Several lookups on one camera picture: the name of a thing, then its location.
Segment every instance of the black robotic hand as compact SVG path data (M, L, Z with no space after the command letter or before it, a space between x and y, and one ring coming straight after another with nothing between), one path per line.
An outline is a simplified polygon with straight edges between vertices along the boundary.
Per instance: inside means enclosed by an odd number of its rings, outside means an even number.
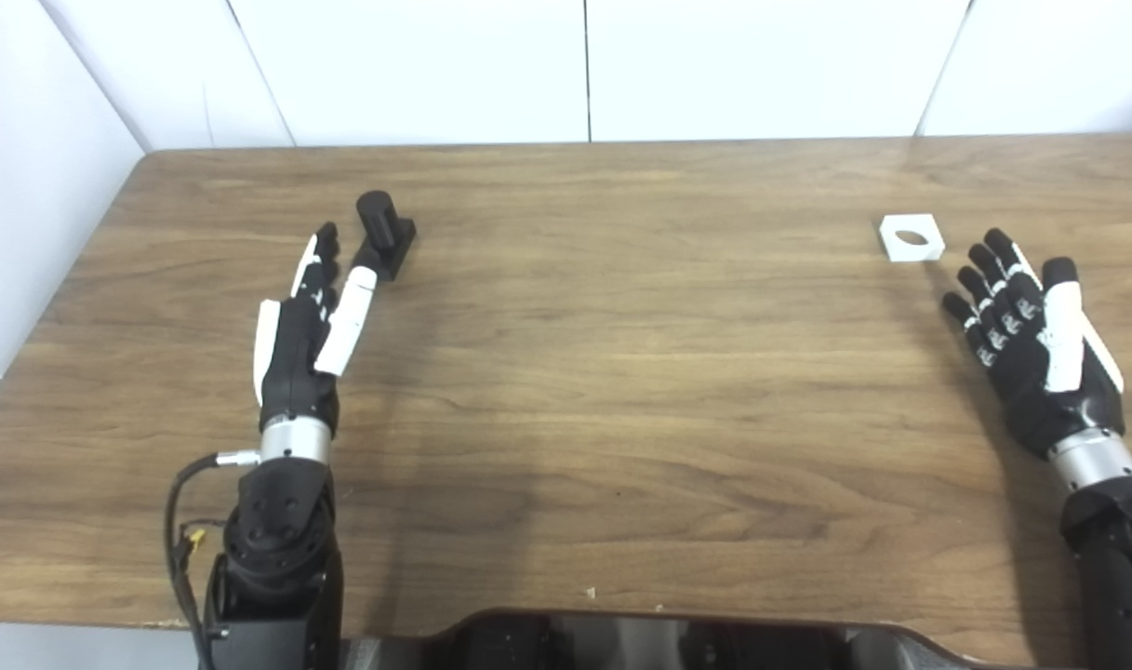
M277 416L314 416L332 432L338 426L335 380L362 330L376 272L357 256L340 298L337 255L338 229L327 223L301 255L289 300L259 304L252 380L260 430Z
M1048 259L1041 281L1007 234L994 227L984 242L970 248L978 270L958 272L974 304L950 292L942 306L987 369L1012 436L1041 458L1084 430L1123 436L1124 379L1082 310L1074 261Z

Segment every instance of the wooden table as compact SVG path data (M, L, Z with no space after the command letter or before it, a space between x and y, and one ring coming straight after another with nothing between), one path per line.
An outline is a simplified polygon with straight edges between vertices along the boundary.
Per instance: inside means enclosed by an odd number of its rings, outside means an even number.
M257 302L368 188L420 241L341 383L346 635L601 610L1081 662L1053 472L936 299L990 225L1075 255L1132 445L1132 136L154 154L0 386L0 620L179 625L170 476L257 444ZM890 264L892 212L943 263Z

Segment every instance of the black cable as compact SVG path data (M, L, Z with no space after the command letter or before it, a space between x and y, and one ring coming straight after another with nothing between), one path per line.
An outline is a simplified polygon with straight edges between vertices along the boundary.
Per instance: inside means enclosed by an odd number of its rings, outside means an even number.
M197 650L197 665L200 667L200 670L214 670L214 659L209 656L209 644L206 639L206 632L200 627L197 601L190 587L190 575L186 572L191 547L189 542L174 542L174 530L181 488L188 480L192 479L192 475L211 467L217 467L216 453L197 458L190 465L185 466L173 478L173 483L170 486L170 499L164 505L164 559L170 567L170 582L173 584L173 594L178 599L178 605L181 607L186 622L190 624L190 634Z

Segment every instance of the silver wrist cylinder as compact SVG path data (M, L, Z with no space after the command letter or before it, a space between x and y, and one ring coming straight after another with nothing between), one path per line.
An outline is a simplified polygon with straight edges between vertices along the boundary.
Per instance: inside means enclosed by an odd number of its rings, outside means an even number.
M1049 462L1071 491L1132 475L1132 454L1124 439L1106 428L1088 428L1064 438L1049 449Z
M331 428L314 416L274 416L259 438L260 463L272 458L309 458L331 465Z

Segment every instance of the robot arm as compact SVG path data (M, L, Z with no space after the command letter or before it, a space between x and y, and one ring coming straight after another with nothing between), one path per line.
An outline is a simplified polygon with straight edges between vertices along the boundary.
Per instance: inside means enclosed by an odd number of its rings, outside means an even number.
M1062 534L1079 560L1090 670L1132 669L1132 455L1123 376L1082 310L1074 261L1038 280L998 229L970 248L943 308L961 324L1021 446L1069 488Z
M331 445L338 429L336 378L366 323L376 281L393 280L415 227L383 191L358 208L368 240L338 295L338 232L310 238L290 297L259 306L252 378L259 449L213 454L174 480L165 551L174 594L190 621L204 670L332 670L342 633L342 555L335 538ZM185 577L190 543L174 540L174 507L185 480L205 467L254 465L239 480L198 620Z

